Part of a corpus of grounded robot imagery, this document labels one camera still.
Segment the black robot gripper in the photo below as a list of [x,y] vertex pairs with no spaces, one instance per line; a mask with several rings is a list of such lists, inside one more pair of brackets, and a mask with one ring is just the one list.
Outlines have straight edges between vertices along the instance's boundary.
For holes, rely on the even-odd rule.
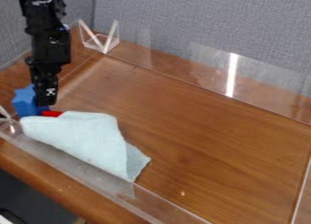
[[24,62],[39,106],[52,106],[58,101],[62,66],[71,63],[71,29],[62,22],[67,16],[64,0],[19,0],[26,18],[26,33],[32,38],[32,56]]

